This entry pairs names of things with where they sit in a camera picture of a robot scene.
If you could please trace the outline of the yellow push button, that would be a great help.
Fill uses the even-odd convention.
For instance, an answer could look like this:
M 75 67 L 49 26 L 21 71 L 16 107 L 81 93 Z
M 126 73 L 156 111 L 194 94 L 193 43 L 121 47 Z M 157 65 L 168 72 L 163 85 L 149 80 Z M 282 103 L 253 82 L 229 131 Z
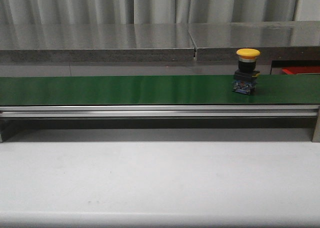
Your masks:
M 251 95 L 256 90 L 257 78 L 260 71 L 256 70 L 257 57 L 261 54 L 253 48 L 241 48 L 238 55 L 238 69 L 234 72 L 232 91 L 244 95 Z

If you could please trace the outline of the grey stone counter slab left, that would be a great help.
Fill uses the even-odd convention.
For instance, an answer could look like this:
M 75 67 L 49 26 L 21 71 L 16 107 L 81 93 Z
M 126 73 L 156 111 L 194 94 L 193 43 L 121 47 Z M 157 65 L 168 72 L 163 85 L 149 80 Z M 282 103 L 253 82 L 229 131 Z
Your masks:
M 2 63 L 189 62 L 195 48 L 180 24 L 2 24 Z

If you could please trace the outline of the green conveyor belt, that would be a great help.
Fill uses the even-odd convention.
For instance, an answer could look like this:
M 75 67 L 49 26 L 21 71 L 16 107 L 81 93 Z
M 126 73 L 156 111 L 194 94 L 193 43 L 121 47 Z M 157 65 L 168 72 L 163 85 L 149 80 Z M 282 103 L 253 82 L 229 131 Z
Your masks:
M 252 95 L 231 75 L 3 77 L 2 106 L 318 104 L 317 74 L 261 75 Z

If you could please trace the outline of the left conveyor support leg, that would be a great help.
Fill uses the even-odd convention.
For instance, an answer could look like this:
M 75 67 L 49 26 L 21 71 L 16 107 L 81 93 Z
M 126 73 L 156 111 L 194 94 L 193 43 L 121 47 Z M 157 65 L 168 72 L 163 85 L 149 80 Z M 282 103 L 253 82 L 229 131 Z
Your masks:
M 3 143 L 10 138 L 10 121 L 0 120 L 0 142 Z

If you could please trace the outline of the red plastic tray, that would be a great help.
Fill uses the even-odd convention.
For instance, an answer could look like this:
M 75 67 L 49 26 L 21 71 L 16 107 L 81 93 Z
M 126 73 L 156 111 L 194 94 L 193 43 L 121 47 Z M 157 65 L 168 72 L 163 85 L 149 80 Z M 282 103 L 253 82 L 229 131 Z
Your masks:
M 320 66 L 288 66 L 281 69 L 286 75 L 319 75 Z

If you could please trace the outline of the aluminium conveyor frame rail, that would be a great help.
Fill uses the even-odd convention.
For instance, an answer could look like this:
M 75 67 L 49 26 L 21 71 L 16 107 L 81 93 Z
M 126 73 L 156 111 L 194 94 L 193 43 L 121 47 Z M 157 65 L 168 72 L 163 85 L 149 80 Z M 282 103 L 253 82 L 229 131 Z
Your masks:
M 318 104 L 2 106 L 2 119 L 316 117 Z

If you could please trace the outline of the grey stone counter slab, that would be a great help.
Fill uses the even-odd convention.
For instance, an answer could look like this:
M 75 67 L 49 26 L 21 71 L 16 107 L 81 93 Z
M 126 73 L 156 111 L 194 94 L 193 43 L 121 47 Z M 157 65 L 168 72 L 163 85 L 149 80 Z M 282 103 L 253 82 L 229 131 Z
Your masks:
M 2 24 L 2 63 L 189 62 L 195 48 L 180 24 Z
M 198 62 L 237 61 L 236 51 L 242 48 L 259 50 L 261 64 L 320 59 L 318 21 L 195 23 L 188 31 Z

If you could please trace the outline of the grey stone counter slab right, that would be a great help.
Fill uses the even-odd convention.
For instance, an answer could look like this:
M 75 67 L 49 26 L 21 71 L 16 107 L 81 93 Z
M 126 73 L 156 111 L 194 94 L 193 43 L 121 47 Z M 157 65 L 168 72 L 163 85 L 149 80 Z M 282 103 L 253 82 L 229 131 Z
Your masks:
M 261 64 L 320 59 L 318 21 L 195 23 L 188 31 L 198 62 L 237 61 L 236 51 L 242 48 L 259 50 Z

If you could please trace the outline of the right conveyor support leg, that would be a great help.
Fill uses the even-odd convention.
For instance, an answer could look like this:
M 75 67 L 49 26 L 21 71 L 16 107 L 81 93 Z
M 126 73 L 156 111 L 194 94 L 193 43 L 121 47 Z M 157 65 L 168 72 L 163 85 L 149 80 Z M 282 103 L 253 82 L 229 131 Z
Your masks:
M 320 142 L 320 116 L 317 117 L 313 135 L 312 135 L 312 142 L 319 143 Z

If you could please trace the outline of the conveyor support leg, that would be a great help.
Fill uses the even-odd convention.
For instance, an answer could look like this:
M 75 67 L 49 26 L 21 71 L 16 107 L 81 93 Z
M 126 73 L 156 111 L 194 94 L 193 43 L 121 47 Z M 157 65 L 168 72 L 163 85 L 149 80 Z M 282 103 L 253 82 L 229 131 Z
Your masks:
M 0 120 L 0 142 L 3 143 L 10 138 L 10 121 Z
M 317 117 L 313 135 L 312 135 L 312 142 L 319 143 L 320 142 L 320 116 Z

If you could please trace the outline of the grey pleated curtain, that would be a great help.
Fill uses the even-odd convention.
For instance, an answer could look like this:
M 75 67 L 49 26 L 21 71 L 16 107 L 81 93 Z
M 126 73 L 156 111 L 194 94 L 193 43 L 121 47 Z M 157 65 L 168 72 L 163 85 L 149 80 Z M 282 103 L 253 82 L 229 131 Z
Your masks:
M 292 21 L 298 0 L 0 0 L 8 24 L 194 24 Z

